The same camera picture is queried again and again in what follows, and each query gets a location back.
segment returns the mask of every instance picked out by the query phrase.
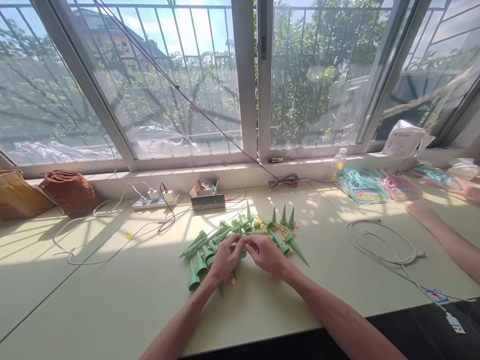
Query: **window glass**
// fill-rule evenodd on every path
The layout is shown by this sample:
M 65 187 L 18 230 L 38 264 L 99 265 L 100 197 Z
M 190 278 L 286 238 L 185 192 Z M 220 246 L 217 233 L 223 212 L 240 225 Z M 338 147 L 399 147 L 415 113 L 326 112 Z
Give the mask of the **window glass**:
M 480 74 L 478 5 L 478 0 L 430 5 L 375 140 L 386 140 L 400 119 L 440 134 Z
M 353 143 L 391 1 L 294 3 L 274 6 L 270 148 Z
M 164 3 L 70 7 L 137 158 L 237 152 L 136 47 L 242 146 L 231 8 Z
M 1 3 L 0 150 L 17 166 L 119 158 L 33 7 Z

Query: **plastic bottle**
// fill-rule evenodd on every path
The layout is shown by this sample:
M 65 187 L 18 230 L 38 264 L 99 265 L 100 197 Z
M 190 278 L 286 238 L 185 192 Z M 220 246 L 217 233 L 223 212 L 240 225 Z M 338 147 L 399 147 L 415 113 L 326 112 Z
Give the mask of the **plastic bottle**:
M 329 182 L 336 182 L 339 177 L 340 171 L 344 168 L 345 162 L 347 161 L 347 149 L 342 147 L 340 152 L 335 155 L 333 158 L 333 163 L 331 164 L 330 171 L 326 178 Z

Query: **cable tag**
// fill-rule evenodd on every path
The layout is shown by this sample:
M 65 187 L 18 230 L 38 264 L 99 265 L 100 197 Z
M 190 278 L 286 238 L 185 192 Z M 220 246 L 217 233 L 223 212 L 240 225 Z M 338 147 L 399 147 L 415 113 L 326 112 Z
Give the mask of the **cable tag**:
M 430 300 L 432 300 L 433 302 L 436 302 L 437 304 L 443 304 L 443 303 L 448 303 L 449 302 L 449 298 L 446 297 L 438 289 L 425 290 L 425 293 L 430 298 Z
M 457 318 L 453 317 L 452 314 L 450 314 L 449 312 L 446 313 L 446 319 L 457 334 L 466 334 L 464 328 L 457 320 Z

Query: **white desk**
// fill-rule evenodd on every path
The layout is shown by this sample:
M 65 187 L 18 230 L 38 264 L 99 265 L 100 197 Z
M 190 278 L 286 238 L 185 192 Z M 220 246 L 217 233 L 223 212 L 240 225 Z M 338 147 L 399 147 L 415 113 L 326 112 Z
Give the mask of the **white desk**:
M 57 241 L 68 250 L 82 246 L 75 261 L 84 262 L 131 214 L 128 208 L 118 216 L 75 222 Z M 53 208 L 33 219 L 0 223 L 0 340 L 77 268 L 52 242 L 70 220 Z
M 311 267 L 295 255 L 291 261 L 362 315 L 428 304 L 429 299 L 414 285 L 365 257 L 350 244 L 345 219 L 365 217 L 364 210 L 341 191 L 328 189 L 328 185 L 320 188 L 325 197 L 309 183 L 301 183 L 297 189 L 279 186 L 246 190 L 252 211 L 266 218 L 272 215 L 272 205 L 280 212 L 287 204 L 288 215 L 295 206 L 299 226 L 295 231 L 297 242 Z M 225 196 L 233 198 L 240 191 L 226 191 Z M 428 196 L 436 199 L 434 194 Z M 189 208 L 187 198 L 182 202 L 186 204 L 179 204 L 174 209 L 176 213 Z M 397 209 L 401 205 L 390 206 Z M 466 206 L 459 204 L 455 209 Z M 132 240 L 106 264 L 80 267 L 0 344 L 0 359 L 136 359 L 190 296 L 189 265 L 185 258 L 179 259 L 182 250 L 201 229 L 208 232 L 236 212 L 235 209 L 227 213 L 188 213 L 178 219 L 166 235 L 151 232 Z M 163 220 L 165 214 L 164 209 L 158 209 L 148 218 L 133 217 L 89 261 L 110 256 L 125 241 L 125 232 L 133 234 L 146 222 Z M 427 252 L 426 260 L 409 267 L 419 282 L 460 297 L 480 296 L 480 286 L 448 258 L 416 220 L 395 212 L 384 213 L 383 217 L 388 225 L 397 230 L 400 227 L 419 250 Z M 184 354 L 319 326 L 296 293 L 262 272 L 247 256 L 242 261 L 236 284 L 224 287 L 224 298 L 217 292 L 210 299 Z

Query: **window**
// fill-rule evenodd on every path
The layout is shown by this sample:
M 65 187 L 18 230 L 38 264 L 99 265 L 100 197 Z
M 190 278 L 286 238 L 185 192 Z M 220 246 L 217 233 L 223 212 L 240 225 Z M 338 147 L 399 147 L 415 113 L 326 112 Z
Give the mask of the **window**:
M 448 145 L 480 88 L 479 16 L 480 0 L 3 0 L 0 165 L 363 154 L 399 119 Z
M 432 1 L 375 134 L 400 119 L 438 137 L 479 77 L 480 3 Z
M 71 5 L 75 30 L 94 57 L 108 99 L 138 159 L 239 150 L 170 85 L 150 61 L 241 147 L 242 129 L 230 6 L 115 8 Z M 116 22 L 112 29 L 101 26 Z M 101 45 L 93 34 L 106 39 Z M 116 46 L 131 43 L 131 54 Z
M 0 8 L 0 150 L 15 166 L 112 159 L 115 145 L 37 13 L 7 3 Z

